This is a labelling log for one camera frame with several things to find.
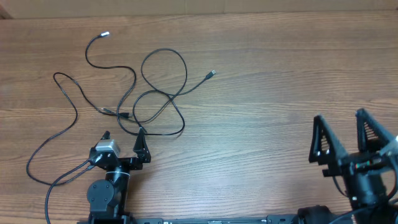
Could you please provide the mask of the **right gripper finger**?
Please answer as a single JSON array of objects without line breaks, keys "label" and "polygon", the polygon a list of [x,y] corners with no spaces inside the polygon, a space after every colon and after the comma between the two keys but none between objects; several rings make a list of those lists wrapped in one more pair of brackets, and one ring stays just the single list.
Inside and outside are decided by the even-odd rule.
[{"label": "right gripper finger", "polygon": [[360,152],[377,152],[396,140],[396,137],[364,108],[357,110],[356,124]]},{"label": "right gripper finger", "polygon": [[309,163],[317,162],[319,165],[337,163],[339,160],[348,157],[346,149],[340,143],[322,115],[313,119],[313,136]]}]

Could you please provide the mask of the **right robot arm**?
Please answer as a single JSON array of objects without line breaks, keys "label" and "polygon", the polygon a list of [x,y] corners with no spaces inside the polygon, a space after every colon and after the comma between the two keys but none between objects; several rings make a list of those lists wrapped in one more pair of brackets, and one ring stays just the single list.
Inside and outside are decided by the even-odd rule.
[{"label": "right robot arm", "polygon": [[356,111],[358,151],[348,153],[322,115],[313,119],[313,137],[308,160],[327,166],[323,176],[341,177],[340,193],[351,210],[335,215],[328,207],[301,208],[293,223],[397,223],[397,187],[390,192],[382,173],[397,172],[397,137],[364,108]]}]

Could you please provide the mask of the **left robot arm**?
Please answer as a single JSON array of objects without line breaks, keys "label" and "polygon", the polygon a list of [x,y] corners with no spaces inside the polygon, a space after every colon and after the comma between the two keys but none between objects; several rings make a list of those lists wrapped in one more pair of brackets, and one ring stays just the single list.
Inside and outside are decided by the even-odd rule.
[{"label": "left robot arm", "polygon": [[141,170],[151,161],[151,154],[146,144],[145,131],[139,129],[133,147],[135,157],[120,157],[120,148],[110,132],[90,149],[88,161],[91,166],[106,171],[105,178],[93,182],[87,191],[90,203],[88,223],[125,223],[132,224],[136,219],[125,211],[129,189],[130,171]]}]

